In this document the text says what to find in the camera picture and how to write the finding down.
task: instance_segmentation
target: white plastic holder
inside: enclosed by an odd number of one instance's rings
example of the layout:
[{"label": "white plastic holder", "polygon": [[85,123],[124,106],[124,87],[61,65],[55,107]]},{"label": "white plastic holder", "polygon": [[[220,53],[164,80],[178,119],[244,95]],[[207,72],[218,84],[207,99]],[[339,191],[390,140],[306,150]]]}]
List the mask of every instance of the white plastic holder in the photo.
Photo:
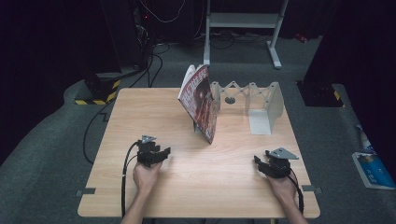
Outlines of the white plastic holder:
[{"label": "white plastic holder", "polygon": [[[221,109],[221,96],[225,97],[227,104],[235,102],[235,96],[242,94],[245,96],[245,110],[249,118],[250,132],[252,134],[272,134],[275,121],[281,117],[284,110],[282,91],[277,82],[271,83],[266,88],[258,88],[256,83],[251,82],[246,87],[241,88],[235,81],[222,88],[218,82],[211,84],[214,103],[217,113]],[[230,88],[237,91],[229,93]],[[260,101],[259,106],[253,105],[253,101]]]}]

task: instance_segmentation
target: forearm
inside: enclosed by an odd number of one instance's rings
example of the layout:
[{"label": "forearm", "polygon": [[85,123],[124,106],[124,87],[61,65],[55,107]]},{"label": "forearm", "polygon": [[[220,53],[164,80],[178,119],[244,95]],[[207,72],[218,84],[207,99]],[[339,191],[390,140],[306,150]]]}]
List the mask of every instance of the forearm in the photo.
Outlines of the forearm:
[{"label": "forearm", "polygon": [[148,191],[138,191],[121,224],[141,224],[148,198]]},{"label": "forearm", "polygon": [[279,198],[279,201],[290,224],[308,223],[294,200]]}]

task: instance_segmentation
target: magazine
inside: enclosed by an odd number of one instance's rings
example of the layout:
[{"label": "magazine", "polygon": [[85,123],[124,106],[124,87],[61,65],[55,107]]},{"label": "magazine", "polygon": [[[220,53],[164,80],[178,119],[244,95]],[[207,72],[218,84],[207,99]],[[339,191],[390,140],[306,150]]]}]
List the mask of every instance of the magazine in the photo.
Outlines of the magazine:
[{"label": "magazine", "polygon": [[355,152],[352,158],[366,188],[396,189],[395,183],[377,155]]},{"label": "magazine", "polygon": [[197,68],[190,65],[177,99],[189,113],[194,126],[211,144],[216,130],[217,113],[206,65],[200,65]]}]

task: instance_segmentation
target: metal bracket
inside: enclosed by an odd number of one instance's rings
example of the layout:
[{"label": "metal bracket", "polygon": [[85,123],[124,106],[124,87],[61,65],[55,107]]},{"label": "metal bracket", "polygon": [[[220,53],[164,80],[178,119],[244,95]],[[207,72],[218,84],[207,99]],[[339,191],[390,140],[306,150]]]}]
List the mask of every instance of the metal bracket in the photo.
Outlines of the metal bracket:
[{"label": "metal bracket", "polygon": [[314,191],[315,194],[323,193],[321,188],[316,188],[314,185],[302,185],[303,191]]},{"label": "metal bracket", "polygon": [[142,135],[142,143],[146,144],[147,142],[152,142],[155,139],[157,139],[156,137],[153,136],[148,136],[148,135]]},{"label": "metal bracket", "polygon": [[270,151],[269,154],[278,159],[286,159],[286,160],[298,160],[298,156],[292,154],[291,152],[287,151],[285,148],[280,147],[275,149],[274,151]]},{"label": "metal bracket", "polygon": [[95,191],[96,191],[96,189],[91,189],[91,188],[89,188],[89,189],[84,189],[84,190],[78,190],[77,192],[76,192],[76,197],[81,197],[83,194],[95,194]]}]

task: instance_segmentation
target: wooden table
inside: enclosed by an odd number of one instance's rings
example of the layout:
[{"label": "wooden table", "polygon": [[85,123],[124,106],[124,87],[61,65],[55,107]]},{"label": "wooden table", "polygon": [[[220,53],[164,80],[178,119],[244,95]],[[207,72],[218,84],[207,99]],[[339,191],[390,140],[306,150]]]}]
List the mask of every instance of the wooden table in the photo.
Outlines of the wooden table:
[{"label": "wooden table", "polygon": [[[257,171],[253,156],[284,147],[300,157],[290,161],[300,185],[310,185],[304,161],[285,109],[272,135],[253,135],[244,100],[221,105],[211,145],[193,131],[192,120],[177,100],[179,88],[120,90],[78,213],[83,217],[120,217],[122,166],[130,145],[142,134],[156,136],[161,150],[171,148],[145,217],[284,217],[267,179]],[[136,186],[129,165],[126,207]],[[305,217],[318,217],[315,194],[304,192]]]}]

